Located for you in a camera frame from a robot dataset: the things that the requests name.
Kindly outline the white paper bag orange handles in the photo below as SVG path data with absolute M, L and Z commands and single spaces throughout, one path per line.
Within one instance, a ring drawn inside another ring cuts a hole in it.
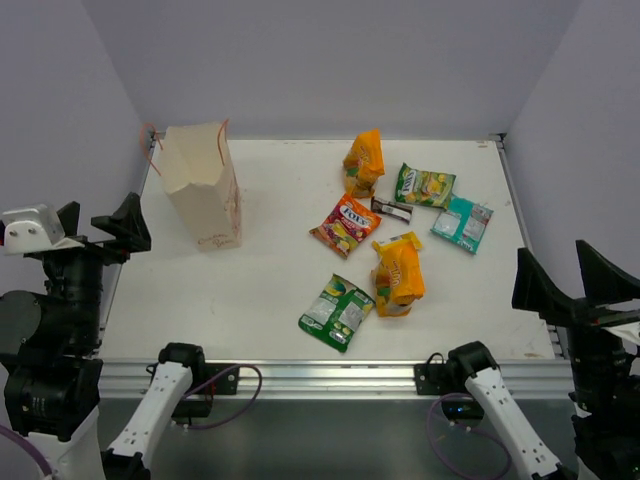
M 241 245 L 241 189 L 227 141 L 228 120 L 139 134 L 149 171 L 141 205 L 157 250 L 174 242 L 209 252 Z

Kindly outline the teal snack packet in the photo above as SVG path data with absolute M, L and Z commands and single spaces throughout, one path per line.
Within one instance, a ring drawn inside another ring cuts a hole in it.
M 430 232 L 475 255 L 493 214 L 486 206 L 453 195 Z

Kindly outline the orange gummy packet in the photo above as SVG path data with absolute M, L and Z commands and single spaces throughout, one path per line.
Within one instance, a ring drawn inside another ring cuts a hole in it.
M 421 299 L 425 284 L 419 259 L 422 243 L 413 231 L 373 241 L 378 264 L 371 271 L 377 314 L 380 317 L 403 317 L 413 303 Z

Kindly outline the green yellow candy packet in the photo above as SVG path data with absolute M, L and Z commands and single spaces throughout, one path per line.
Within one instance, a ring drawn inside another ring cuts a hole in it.
M 418 170 L 403 163 L 396 181 L 394 200 L 445 209 L 453 195 L 455 181 L 455 174 Z

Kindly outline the brown chocolate bar wrapper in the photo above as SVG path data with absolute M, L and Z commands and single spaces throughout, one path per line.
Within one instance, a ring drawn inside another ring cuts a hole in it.
M 386 215 L 406 224 L 411 223 L 413 216 L 413 208 L 411 206 L 384 200 L 379 197 L 371 198 L 370 208 L 371 211 L 376 214 Z

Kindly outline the colourful candy packet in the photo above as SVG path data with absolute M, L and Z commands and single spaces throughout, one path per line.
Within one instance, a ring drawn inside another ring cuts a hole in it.
M 380 225 L 381 217 L 344 194 L 331 213 L 309 234 L 344 259 Z

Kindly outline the green white snack packet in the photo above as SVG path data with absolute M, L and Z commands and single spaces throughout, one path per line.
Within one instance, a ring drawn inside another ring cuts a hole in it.
M 298 319 L 298 326 L 334 350 L 345 353 L 374 299 L 345 278 L 333 274 L 319 296 Z

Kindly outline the orange cocoaland snack packet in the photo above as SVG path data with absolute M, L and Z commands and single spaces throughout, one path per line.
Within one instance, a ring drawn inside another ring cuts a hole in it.
M 370 198 L 385 174 L 381 136 L 378 129 L 360 133 L 343 160 L 344 187 L 353 198 Z

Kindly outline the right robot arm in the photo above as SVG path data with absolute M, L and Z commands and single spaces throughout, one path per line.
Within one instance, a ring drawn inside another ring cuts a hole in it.
M 511 305 L 565 329 L 576 412 L 571 418 L 577 473 L 546 447 L 513 401 L 501 370 L 480 341 L 449 352 L 447 384 L 476 400 L 493 424 L 522 479 L 636 479 L 639 476 L 639 377 L 637 353 L 625 333 L 639 326 L 636 310 L 621 303 L 639 297 L 638 278 L 614 265 L 588 242 L 575 243 L 584 295 L 572 298 L 551 280 L 528 248 L 517 252 Z

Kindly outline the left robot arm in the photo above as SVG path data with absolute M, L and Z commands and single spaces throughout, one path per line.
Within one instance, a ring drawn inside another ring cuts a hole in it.
M 93 227 L 78 233 L 80 206 L 37 204 L 1 216 L 1 245 L 9 255 L 39 261 L 43 293 L 14 290 L 1 297 L 1 363 L 8 377 L 2 435 L 29 454 L 46 479 L 147 479 L 165 428 L 187 392 L 208 379 L 204 352 L 170 343 L 158 356 L 151 383 L 128 424 L 106 448 L 98 443 L 103 271 L 152 245 L 140 197 L 128 194 Z

